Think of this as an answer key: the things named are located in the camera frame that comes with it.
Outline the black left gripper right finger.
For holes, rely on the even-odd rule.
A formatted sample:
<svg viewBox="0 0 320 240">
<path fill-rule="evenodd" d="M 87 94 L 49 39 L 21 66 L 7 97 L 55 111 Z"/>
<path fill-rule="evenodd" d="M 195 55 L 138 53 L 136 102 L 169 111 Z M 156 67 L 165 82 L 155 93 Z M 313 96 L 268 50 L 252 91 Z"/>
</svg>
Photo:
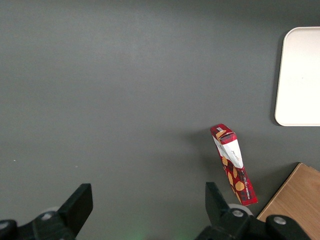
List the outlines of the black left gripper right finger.
<svg viewBox="0 0 320 240">
<path fill-rule="evenodd" d="M 210 225 L 197 240 L 309 240 L 310 237 L 292 218 L 269 215 L 256 219 L 245 210 L 231 208 L 214 182 L 205 184 L 205 208 Z"/>
</svg>

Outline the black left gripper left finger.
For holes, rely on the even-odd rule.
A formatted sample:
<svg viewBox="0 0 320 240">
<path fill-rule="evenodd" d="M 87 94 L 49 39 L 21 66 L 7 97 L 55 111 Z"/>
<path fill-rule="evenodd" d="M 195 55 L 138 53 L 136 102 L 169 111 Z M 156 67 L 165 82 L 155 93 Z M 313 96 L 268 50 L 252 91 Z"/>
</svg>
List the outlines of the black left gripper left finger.
<svg viewBox="0 0 320 240">
<path fill-rule="evenodd" d="M 25 225 L 0 221 L 2 240 L 75 240 L 93 210 L 92 186 L 81 184 L 58 210 L 47 210 Z"/>
</svg>

